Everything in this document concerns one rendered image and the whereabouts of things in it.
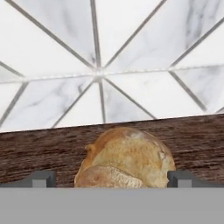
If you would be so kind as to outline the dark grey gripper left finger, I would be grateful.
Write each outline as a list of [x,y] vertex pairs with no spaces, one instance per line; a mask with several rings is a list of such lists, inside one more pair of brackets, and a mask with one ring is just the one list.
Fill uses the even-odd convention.
[[34,171],[27,177],[17,181],[0,184],[0,187],[55,187],[56,172],[55,171]]

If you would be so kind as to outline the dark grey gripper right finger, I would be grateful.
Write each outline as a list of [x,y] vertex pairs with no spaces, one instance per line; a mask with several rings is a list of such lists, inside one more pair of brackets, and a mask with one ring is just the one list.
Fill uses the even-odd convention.
[[194,188],[194,187],[223,187],[224,184],[214,183],[211,181],[197,178],[190,171],[169,171],[167,173],[168,187],[176,188]]

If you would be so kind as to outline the golden brown bread loaf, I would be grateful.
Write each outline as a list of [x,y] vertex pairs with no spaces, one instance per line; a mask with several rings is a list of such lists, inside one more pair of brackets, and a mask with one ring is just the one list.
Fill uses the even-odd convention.
[[170,149],[138,129],[109,129],[86,150],[74,178],[76,187],[165,188],[167,173],[176,169]]

